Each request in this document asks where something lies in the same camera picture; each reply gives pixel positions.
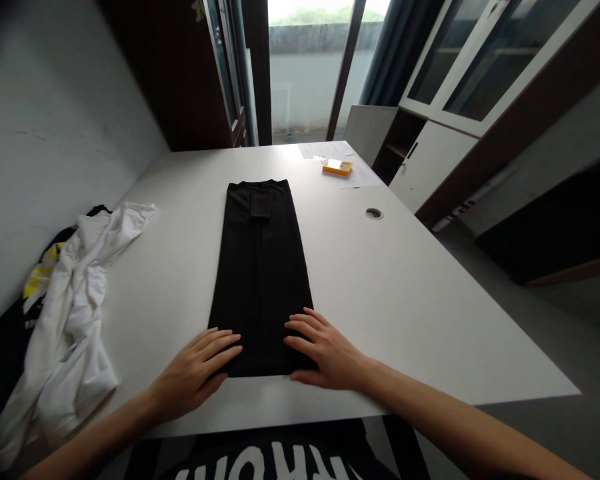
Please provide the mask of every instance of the hand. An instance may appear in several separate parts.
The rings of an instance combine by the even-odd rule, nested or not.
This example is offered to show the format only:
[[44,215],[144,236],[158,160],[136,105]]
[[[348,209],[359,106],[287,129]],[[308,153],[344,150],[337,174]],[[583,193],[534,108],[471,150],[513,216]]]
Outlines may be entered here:
[[286,337],[285,343],[310,357],[318,371],[296,370],[291,380],[334,390],[360,390],[366,380],[372,359],[363,355],[326,318],[310,308],[306,315],[291,315],[285,326],[302,333]]
[[222,353],[220,350],[238,341],[240,335],[232,330],[212,328],[194,338],[171,361],[169,366],[146,390],[156,421],[174,420],[195,410],[216,392],[227,374],[207,378],[242,351],[236,345]]

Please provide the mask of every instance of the desk surface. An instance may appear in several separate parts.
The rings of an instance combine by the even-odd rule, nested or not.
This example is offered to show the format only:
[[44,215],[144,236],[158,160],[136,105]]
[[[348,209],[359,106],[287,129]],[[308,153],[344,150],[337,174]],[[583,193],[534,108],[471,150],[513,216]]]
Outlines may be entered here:
[[[364,353],[474,405],[579,393],[386,186],[341,189],[296,145],[280,145],[170,153],[126,194],[160,214],[108,273],[102,335],[119,386],[98,417],[206,328],[227,185],[268,179],[289,180],[316,310]],[[384,218],[367,218],[368,207]],[[288,377],[228,379],[153,434],[382,413],[356,393]]]

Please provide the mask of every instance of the right hand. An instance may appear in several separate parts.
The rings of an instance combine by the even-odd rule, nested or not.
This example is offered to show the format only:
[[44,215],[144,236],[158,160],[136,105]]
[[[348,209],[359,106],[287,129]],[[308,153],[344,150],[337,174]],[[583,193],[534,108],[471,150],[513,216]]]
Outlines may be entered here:
[[306,315],[291,315],[285,326],[310,342],[289,336],[284,342],[318,364],[318,370],[296,370],[291,380],[334,390],[361,390],[373,360],[363,355],[326,318],[310,308]]

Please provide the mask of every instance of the desk hole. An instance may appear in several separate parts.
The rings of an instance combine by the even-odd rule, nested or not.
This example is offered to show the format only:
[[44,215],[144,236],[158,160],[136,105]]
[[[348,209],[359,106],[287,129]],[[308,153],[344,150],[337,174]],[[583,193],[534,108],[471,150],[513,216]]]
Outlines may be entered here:
[[375,208],[366,209],[365,215],[368,216],[372,220],[380,220],[382,217],[384,217],[384,214],[380,210],[375,209]]

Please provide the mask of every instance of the white paper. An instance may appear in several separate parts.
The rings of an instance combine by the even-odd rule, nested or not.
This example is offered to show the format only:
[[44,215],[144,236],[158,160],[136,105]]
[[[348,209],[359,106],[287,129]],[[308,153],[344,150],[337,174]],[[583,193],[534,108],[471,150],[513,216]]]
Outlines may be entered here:
[[324,175],[332,178],[334,185],[340,188],[358,188],[382,185],[383,182],[371,170],[370,166],[358,156],[351,146],[344,140],[334,142],[314,142],[299,143],[300,153],[303,158],[322,161],[323,158],[332,158],[335,160],[344,160],[353,162],[351,172],[348,177],[328,174]]

